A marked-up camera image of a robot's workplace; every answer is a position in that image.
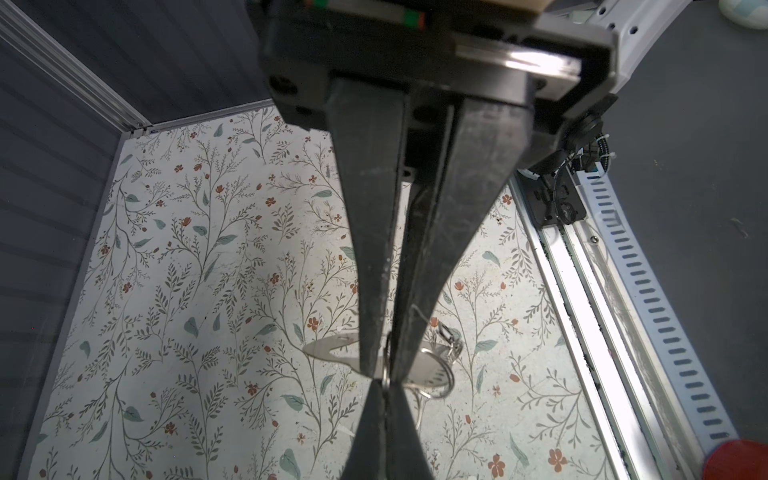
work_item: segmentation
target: green leaf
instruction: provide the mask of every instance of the green leaf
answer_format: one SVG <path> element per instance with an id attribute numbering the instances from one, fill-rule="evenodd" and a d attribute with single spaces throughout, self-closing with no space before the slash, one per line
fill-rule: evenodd
<path id="1" fill-rule="evenodd" d="M 223 237 L 219 237 L 219 240 L 216 240 L 217 245 L 227 245 L 232 240 L 236 239 L 237 235 L 224 235 Z"/>
<path id="2" fill-rule="evenodd" d="M 512 434 L 509 434 L 509 443 L 512 446 L 512 451 L 515 453 L 515 456 L 520 460 L 520 463 L 523 464 L 524 467 L 527 467 L 530 465 L 528 462 L 528 457 L 523 453 L 523 451 L 518 447 L 518 444 L 515 443 L 515 440 L 512 439 Z"/>
<path id="3" fill-rule="evenodd" d="M 326 375 L 326 378 L 323 379 L 322 382 L 320 382 L 320 395 L 326 392 L 326 389 L 328 388 L 328 384 L 331 383 L 331 379 L 335 373 L 331 373 L 330 375 Z"/>
<path id="4" fill-rule="evenodd" d="M 482 342 L 477 342 L 475 345 L 475 353 L 488 352 L 490 349 L 496 346 L 496 343 L 498 343 L 496 340 L 483 340 Z"/>
<path id="5" fill-rule="evenodd" d="M 272 333 L 275 330 L 277 330 L 277 325 L 274 323 L 268 323 L 265 326 L 261 327 L 261 330 L 257 333 L 257 335 L 266 335 L 267 333 Z"/>
<path id="6" fill-rule="evenodd" d="M 80 350 L 85 352 L 85 358 L 91 356 L 91 344 L 87 340 L 80 344 Z"/>
<path id="7" fill-rule="evenodd" d="M 211 272 L 213 272 L 213 271 L 214 271 L 214 265 L 216 265 L 216 260 L 219 260 L 219 257 L 221 257 L 221 255 L 219 255 L 218 257 L 216 257 L 216 258 L 214 259 L 214 261 L 213 261 L 213 262 L 211 262 L 210 266 L 208 267 L 208 270 L 205 270 L 205 275 L 203 275 L 203 281 L 204 281 L 204 282 L 208 280 L 208 276 L 210 275 L 210 273 L 211 273 Z"/>
<path id="8" fill-rule="evenodd" d="M 352 250 L 352 247 L 341 247 L 341 251 L 344 252 L 345 255 L 349 257 L 350 260 L 355 260 L 355 250 Z"/>
<path id="9" fill-rule="evenodd" d="M 300 396 L 295 395 L 281 395 L 282 398 L 286 400 L 286 403 L 288 406 L 297 412 L 301 412 L 301 409 L 304 408 L 304 400 Z"/>
<path id="10" fill-rule="evenodd" d="M 193 316 L 191 316 L 189 320 L 184 322 L 184 330 L 191 333 L 192 335 L 195 336 L 195 338 L 197 338 L 197 334 L 200 332 L 197 331 L 197 324 L 195 323 Z"/>
<path id="11" fill-rule="evenodd" d="M 139 411 L 136 410 L 135 407 L 128 407 L 125 409 L 125 412 L 123 412 L 123 418 L 126 420 L 130 420 L 131 422 L 143 422 L 144 419 L 141 418 L 141 415 L 139 415 Z"/>
<path id="12" fill-rule="evenodd" d="M 480 392 L 480 388 L 482 387 L 483 378 L 485 378 L 485 365 L 483 365 L 482 368 L 480 369 L 480 373 L 478 373 L 478 381 L 475 384 L 475 386 L 477 387 L 476 390 L 478 392 Z"/>
<path id="13" fill-rule="evenodd" d="M 299 340 L 301 341 L 301 343 L 304 343 L 304 332 L 301 331 L 301 327 L 299 326 L 298 323 L 293 324 L 293 331 L 296 334 L 296 336 L 299 337 Z"/>
<path id="14" fill-rule="evenodd" d="M 109 423 L 109 421 L 106 421 L 106 422 L 104 422 L 104 424 L 103 424 L 103 425 L 101 426 L 101 428 L 98 430 L 98 432 L 96 433 L 96 435 L 94 435 L 94 438 L 92 438 L 92 439 L 91 439 L 91 441 L 90 441 L 90 442 L 88 442 L 88 443 L 98 442 L 98 441 L 101 439 L 101 437 L 103 437 L 103 436 L 104 436 L 104 432 L 106 432 L 106 431 L 107 431 L 107 424 L 108 424 L 108 423 Z"/>
<path id="15" fill-rule="evenodd" d="M 482 257 L 485 258 L 486 260 L 492 261 L 497 266 L 502 266 L 501 262 L 498 261 L 498 257 L 489 250 L 486 250 L 485 252 L 483 252 Z"/>
<path id="16" fill-rule="evenodd" d="M 301 479 L 301 470 L 299 470 L 299 464 L 296 463 L 296 457 L 293 456 L 293 450 L 286 449 L 286 452 L 280 456 L 280 467 L 296 480 Z"/>

